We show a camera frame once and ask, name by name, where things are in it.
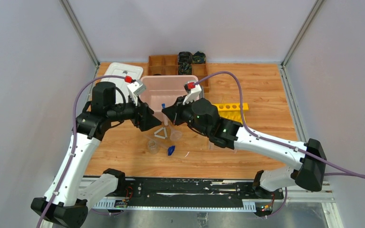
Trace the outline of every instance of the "pink plastic container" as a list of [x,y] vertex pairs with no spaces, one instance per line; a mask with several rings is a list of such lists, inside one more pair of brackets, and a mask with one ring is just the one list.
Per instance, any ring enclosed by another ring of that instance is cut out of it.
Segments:
[[163,122],[162,104],[169,107],[179,96],[187,95],[184,85],[192,80],[198,81],[198,78],[194,75],[144,76],[141,81],[146,90],[139,97],[148,103],[154,116]]

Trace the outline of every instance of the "blue object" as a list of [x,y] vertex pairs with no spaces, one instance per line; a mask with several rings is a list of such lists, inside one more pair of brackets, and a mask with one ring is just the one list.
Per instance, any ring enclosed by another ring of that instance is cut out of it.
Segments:
[[174,152],[174,149],[175,149],[175,146],[170,146],[168,149],[167,149],[167,155],[168,156],[171,156]]

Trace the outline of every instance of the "white triangle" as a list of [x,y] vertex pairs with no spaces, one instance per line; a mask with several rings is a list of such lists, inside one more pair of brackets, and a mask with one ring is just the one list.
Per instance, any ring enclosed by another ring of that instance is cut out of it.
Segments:
[[[163,132],[164,132],[164,136],[158,135],[158,133],[162,132],[162,130],[163,130]],[[165,128],[165,127],[162,127],[162,128],[160,128],[159,130],[155,131],[155,132],[154,132],[154,136],[155,136],[155,137],[157,137],[157,138],[166,139],[166,138],[167,138],[167,131],[166,131],[166,128]]]

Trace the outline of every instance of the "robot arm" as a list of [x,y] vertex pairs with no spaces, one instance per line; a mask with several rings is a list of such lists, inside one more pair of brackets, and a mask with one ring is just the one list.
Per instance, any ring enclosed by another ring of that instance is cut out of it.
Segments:
[[[319,141],[310,139],[308,143],[293,142],[253,129],[249,129],[252,131],[250,134],[241,123],[220,117],[217,107],[205,98],[195,101],[201,92],[199,85],[189,82],[185,90],[188,95],[178,97],[172,106],[162,110],[174,125],[186,123],[190,129],[208,137],[216,146],[256,152],[287,165],[273,171],[259,171],[254,178],[254,191],[267,193],[292,185],[310,191],[322,189],[325,164],[298,151],[303,149],[326,159]],[[263,140],[265,138],[290,144],[295,149]]]
[[[65,158],[59,171],[52,181],[44,197],[34,198],[31,209],[41,215],[48,200],[52,200],[44,219],[65,227],[80,227],[84,223],[88,211],[103,197],[111,192],[118,193],[125,188],[125,174],[107,169],[99,179],[79,191],[79,185],[94,151],[101,143],[104,134],[110,128],[111,122],[131,120],[133,125],[141,131],[147,131],[159,126],[162,122],[153,116],[154,111],[147,103],[139,99],[145,90],[141,81],[136,80],[129,84],[129,101],[115,105],[116,86],[111,82],[99,82],[93,88],[92,101],[87,102],[82,113],[76,118],[77,143],[75,153],[71,154],[73,135]],[[68,170],[69,156],[73,156]],[[58,181],[66,173],[59,189]]]

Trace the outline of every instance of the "wooden tabletop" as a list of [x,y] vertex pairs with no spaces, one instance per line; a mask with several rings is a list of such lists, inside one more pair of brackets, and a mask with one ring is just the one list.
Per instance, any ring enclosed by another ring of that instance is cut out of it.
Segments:
[[[147,63],[128,63],[144,68]],[[97,76],[102,76],[110,63],[102,63]],[[237,76],[243,89],[248,126],[263,133],[296,140],[285,92],[277,65],[274,64],[209,64],[209,72],[230,71]],[[229,75],[210,79],[211,90],[205,98],[211,103],[238,103],[239,92]],[[249,151],[208,149],[208,139],[192,132],[186,125],[175,127],[183,137],[175,145],[172,156],[160,148],[149,153],[148,139],[159,127],[140,132],[130,121],[107,131],[86,170],[86,175],[101,175],[107,168],[125,172],[127,176],[253,179],[259,170],[272,170],[283,163]]]

